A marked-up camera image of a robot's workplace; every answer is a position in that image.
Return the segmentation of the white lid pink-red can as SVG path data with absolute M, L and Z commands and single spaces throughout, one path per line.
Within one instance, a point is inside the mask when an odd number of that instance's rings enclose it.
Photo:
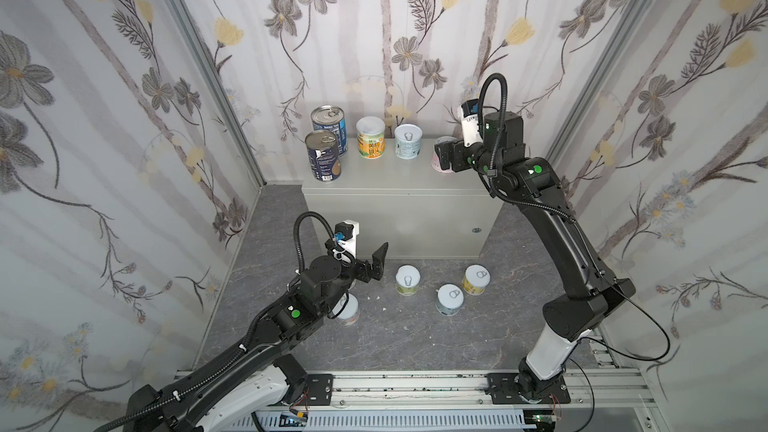
M 440 173 L 451 173 L 452 148 L 455 138 L 442 136 L 435 140 L 432 155 L 432 167 Z

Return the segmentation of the white lid light-blue can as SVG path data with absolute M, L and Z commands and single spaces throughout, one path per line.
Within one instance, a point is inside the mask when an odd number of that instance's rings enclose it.
M 415 159 L 421 151 L 423 131 L 413 124 L 401 124 L 395 131 L 395 155 L 399 159 Z

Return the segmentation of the white lid yellow-orange can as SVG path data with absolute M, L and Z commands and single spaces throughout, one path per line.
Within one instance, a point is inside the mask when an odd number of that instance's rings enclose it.
M 365 159 L 378 159 L 385 151 L 385 122 L 378 117 L 366 116 L 356 123 L 358 151 Z

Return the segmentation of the dark labelled tall can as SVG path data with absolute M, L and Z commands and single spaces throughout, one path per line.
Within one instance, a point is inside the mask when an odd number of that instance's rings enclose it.
M 315 130 L 306 136 L 305 145 L 314 178 L 321 182 L 338 179 L 341 161 L 336 135 L 328 130 Z

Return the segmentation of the blue labelled tall can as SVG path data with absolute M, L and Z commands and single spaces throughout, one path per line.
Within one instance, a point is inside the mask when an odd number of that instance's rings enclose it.
M 341 107 L 319 106 L 311 112 L 310 119 L 314 130 L 325 130 L 335 134 L 340 155 L 348 151 L 346 117 Z

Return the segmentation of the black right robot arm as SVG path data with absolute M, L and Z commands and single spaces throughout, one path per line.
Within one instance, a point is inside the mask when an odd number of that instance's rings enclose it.
M 461 138 L 435 147 L 441 168 L 473 170 L 491 196 L 517 206 L 562 282 L 564 293 L 543 306 L 545 326 L 515 378 L 520 397 L 538 403 L 562 385 L 565 363 L 578 342 L 632 297 L 635 287 L 598 257 L 549 162 L 526 156 L 521 117 L 471 113 L 461 125 Z

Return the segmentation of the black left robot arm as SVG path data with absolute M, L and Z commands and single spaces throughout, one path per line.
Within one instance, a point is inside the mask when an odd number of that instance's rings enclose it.
M 173 384 L 139 389 L 125 416 L 104 428 L 218 431 L 259 405 L 297 402 L 308 374 L 291 350 L 337 316 L 334 308 L 354 282 L 382 278 L 387 251 L 382 244 L 361 260 L 328 240 L 326 254 L 301 261 L 287 291 L 257 313 L 237 343 Z

